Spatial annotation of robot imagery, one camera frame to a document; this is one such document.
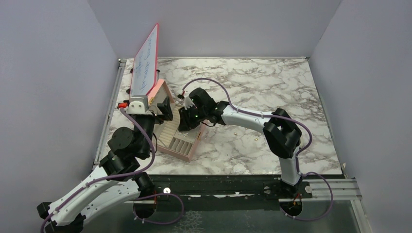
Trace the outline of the pink jewelry box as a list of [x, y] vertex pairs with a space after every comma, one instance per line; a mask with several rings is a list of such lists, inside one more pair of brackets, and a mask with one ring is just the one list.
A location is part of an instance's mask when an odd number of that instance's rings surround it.
[[154, 134], [157, 139], [154, 139], [153, 142], [157, 142], [160, 152], [189, 162], [197, 150], [206, 126], [201, 124], [188, 132], [180, 132], [178, 130], [180, 123], [179, 109], [183, 105], [174, 101], [164, 79], [159, 79], [148, 94], [149, 110], [155, 114], [161, 113], [157, 105], [162, 103], [167, 97], [170, 99], [173, 120], [164, 121], [162, 124], [155, 124]]

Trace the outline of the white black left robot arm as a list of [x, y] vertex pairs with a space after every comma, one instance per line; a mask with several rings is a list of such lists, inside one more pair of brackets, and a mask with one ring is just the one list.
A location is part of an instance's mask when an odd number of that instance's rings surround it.
[[108, 141], [108, 154], [74, 189], [54, 202], [37, 206], [44, 220], [42, 233], [79, 233], [86, 221], [99, 211], [133, 197], [147, 199], [153, 183], [146, 173], [155, 160], [157, 148], [152, 142], [155, 124], [172, 120], [171, 100], [165, 97], [149, 105], [147, 97], [118, 104], [119, 111], [134, 128], [118, 128]]

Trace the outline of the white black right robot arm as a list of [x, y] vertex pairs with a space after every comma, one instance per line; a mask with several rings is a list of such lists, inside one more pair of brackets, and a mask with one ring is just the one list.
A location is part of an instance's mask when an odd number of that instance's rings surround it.
[[188, 95], [182, 92], [178, 97], [184, 101], [184, 106], [179, 109], [179, 131], [187, 132], [209, 121], [211, 127], [234, 125], [263, 134], [270, 151], [279, 158], [281, 193], [291, 198], [299, 192], [302, 178], [297, 153], [302, 132], [284, 109], [276, 109], [269, 117], [257, 111], [236, 110], [227, 101], [216, 102], [202, 88], [196, 88]]

